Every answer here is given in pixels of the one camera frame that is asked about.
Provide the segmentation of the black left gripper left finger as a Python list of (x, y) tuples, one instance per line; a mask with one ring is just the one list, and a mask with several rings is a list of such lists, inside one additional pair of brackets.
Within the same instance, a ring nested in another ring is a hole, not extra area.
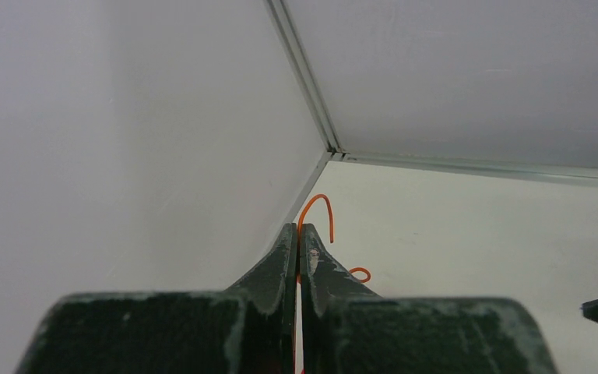
[(222, 291), (78, 293), (36, 328), (19, 373), (292, 373), (297, 227)]

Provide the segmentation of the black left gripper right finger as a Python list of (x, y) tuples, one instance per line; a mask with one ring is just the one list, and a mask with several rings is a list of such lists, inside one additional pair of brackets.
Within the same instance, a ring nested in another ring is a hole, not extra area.
[(536, 321), (510, 298), (384, 298), (299, 236), (307, 373), (555, 373)]

